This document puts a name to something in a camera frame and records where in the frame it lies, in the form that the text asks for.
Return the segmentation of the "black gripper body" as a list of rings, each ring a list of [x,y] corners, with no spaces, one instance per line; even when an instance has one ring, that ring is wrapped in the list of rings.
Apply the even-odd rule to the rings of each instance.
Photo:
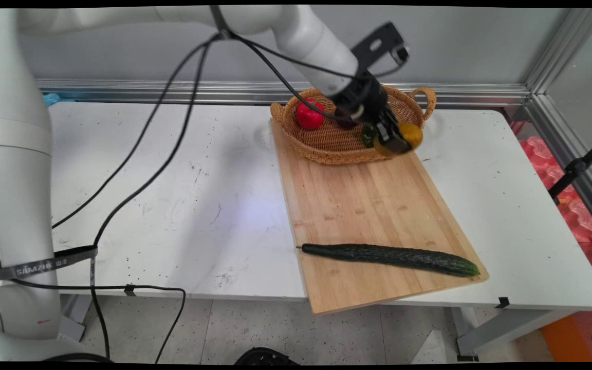
[[[347,87],[332,96],[335,105],[334,119],[343,128],[360,124],[376,125],[381,120],[398,120],[388,104],[388,93],[368,71],[359,74]]]

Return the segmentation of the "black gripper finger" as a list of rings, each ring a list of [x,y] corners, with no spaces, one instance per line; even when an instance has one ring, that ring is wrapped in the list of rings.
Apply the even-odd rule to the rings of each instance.
[[[380,155],[403,155],[411,152],[413,145],[404,139],[397,122],[381,120],[377,123],[377,152]]]

